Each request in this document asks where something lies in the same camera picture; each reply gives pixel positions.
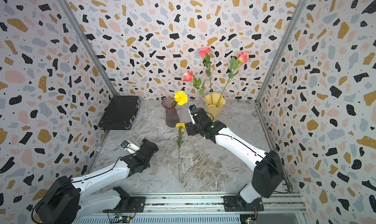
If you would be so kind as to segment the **yellow carnation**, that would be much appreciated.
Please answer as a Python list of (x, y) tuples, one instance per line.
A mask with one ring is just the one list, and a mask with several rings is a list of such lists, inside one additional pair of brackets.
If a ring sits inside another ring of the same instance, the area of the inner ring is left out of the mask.
[(175, 126), (178, 130), (178, 136), (177, 136), (177, 147), (178, 147), (178, 176), (179, 176), (179, 181), (181, 180), (181, 172), (180, 172), (180, 149), (183, 144), (183, 134), (186, 129), (185, 123), (180, 122), (177, 123)]
[(188, 102), (188, 96), (184, 91), (178, 91), (174, 95), (174, 100), (172, 102), (172, 106), (175, 107), (177, 105), (182, 106)]

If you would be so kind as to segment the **pink rose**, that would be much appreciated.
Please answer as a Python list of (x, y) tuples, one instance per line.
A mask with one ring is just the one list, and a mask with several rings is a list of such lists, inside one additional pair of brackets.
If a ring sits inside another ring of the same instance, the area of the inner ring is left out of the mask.
[[(202, 48), (199, 52), (200, 56), (203, 58), (203, 64), (205, 66), (205, 73), (209, 79), (208, 85), (208, 92), (212, 99), (211, 87), (212, 87), (212, 74), (211, 74), (211, 49), (206, 47)], [(201, 80), (200, 78), (197, 80), (197, 87), (199, 88), (200, 95), (206, 100), (206, 91), (205, 91), (205, 82), (206, 80)]]
[(183, 74), (183, 82), (189, 82), (193, 85), (194, 88), (198, 90), (200, 96), (205, 98), (205, 83), (206, 80), (201, 80), (200, 78), (196, 78), (191, 70), (188, 70)]
[(217, 101), (217, 104), (216, 106), (218, 107), (219, 106), (219, 103), (220, 101), (222, 100), (222, 97), (223, 97), (223, 94), (228, 86), (228, 84), (232, 81), (232, 79), (238, 75), (238, 73), (240, 72), (240, 68), (243, 64), (247, 63), (248, 61), (250, 60), (249, 58), (249, 54), (246, 53), (246, 52), (241, 52), (237, 58), (236, 57), (232, 57), (231, 60), (230, 60), (230, 65), (229, 65), (229, 70), (230, 70), (230, 73), (228, 74), (228, 80), (221, 92), (221, 95)]

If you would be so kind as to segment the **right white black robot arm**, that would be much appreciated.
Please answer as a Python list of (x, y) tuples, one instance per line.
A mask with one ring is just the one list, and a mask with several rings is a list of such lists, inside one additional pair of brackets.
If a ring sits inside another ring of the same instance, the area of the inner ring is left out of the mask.
[(186, 124), (188, 136), (201, 135), (242, 160), (253, 172), (252, 180), (237, 194), (240, 202), (252, 203), (270, 198), (284, 180), (281, 159), (275, 151), (266, 152), (241, 139), (221, 121), (213, 121), (203, 108), (189, 106), (191, 122)]

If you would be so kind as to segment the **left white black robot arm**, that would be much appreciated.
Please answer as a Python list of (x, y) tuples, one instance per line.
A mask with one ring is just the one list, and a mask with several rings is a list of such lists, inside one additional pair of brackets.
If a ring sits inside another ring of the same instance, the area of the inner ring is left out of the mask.
[(146, 139), (140, 146), (123, 141), (121, 146), (130, 154), (119, 157), (115, 163), (98, 171), (76, 178), (58, 178), (33, 207), (31, 219), (37, 215), (41, 224), (71, 224), (87, 215), (104, 212), (137, 211), (129, 193), (116, 186), (106, 192), (98, 190), (120, 180), (142, 173), (150, 167), (150, 160), (159, 147)]

